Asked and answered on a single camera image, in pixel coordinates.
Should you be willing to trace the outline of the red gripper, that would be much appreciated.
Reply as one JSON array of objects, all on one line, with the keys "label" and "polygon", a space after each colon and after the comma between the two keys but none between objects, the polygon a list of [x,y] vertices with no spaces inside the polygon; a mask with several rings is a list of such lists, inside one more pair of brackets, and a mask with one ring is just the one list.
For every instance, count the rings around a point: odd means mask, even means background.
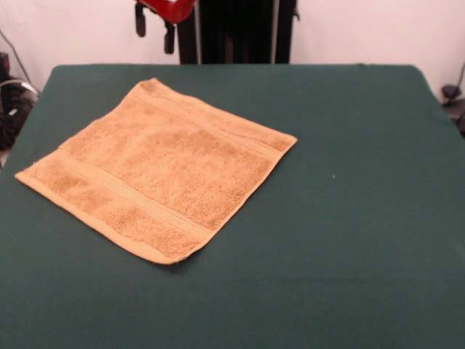
[{"label": "red gripper", "polygon": [[168,55],[174,53],[175,26],[189,17],[195,6],[195,0],[141,0],[136,1],[135,26],[136,33],[143,38],[146,35],[146,22],[144,8],[153,10],[159,17],[165,20],[164,25],[166,33],[164,36],[164,52]]}]

